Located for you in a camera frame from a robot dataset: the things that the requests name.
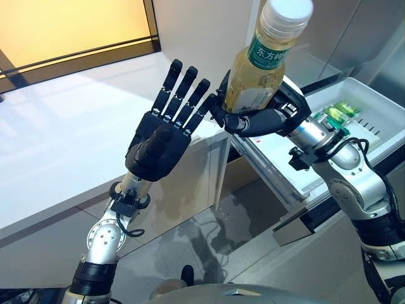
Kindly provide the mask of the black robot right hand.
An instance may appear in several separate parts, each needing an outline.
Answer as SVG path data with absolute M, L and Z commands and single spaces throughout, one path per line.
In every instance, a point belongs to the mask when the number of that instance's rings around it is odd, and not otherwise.
M 213 94 L 214 104 L 209 109 L 211 118 L 229 134 L 239 137 L 258 137 L 273 133 L 286 136 L 311 114 L 305 97 L 286 81 L 282 82 L 263 110 L 230 113 L 223 108 L 229 76 L 230 73 L 227 72 Z

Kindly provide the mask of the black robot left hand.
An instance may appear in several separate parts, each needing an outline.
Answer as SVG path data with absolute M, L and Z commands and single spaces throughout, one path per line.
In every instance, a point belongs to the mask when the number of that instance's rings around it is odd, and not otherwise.
M 170 96 L 181 70 L 182 62 L 173 60 L 162 88 L 151 109 L 142 117 L 125 155 L 128 171 L 146 181 L 156 182 L 173 170 L 189 146 L 192 133 L 213 105 L 213 97 L 208 96 L 195 109 L 210 86 L 207 79 L 202 79 L 180 107 L 197 77 L 197 69 L 190 66 L 176 92 Z

